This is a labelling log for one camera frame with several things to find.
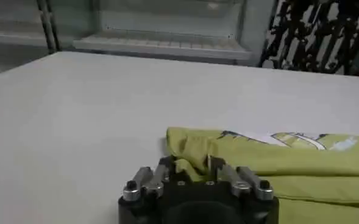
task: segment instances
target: table surface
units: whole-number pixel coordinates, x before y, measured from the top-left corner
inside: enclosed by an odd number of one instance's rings
[[[168,126],[359,135],[359,78],[74,52],[0,74],[0,223],[116,223]]]

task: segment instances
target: cloth fold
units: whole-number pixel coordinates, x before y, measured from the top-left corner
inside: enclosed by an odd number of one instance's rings
[[[193,181],[207,180],[208,155],[233,167],[248,166],[269,180],[281,200],[281,223],[348,223],[351,216],[359,218],[359,136],[274,133],[254,138],[171,127],[167,143],[178,158],[177,172],[187,172]]]

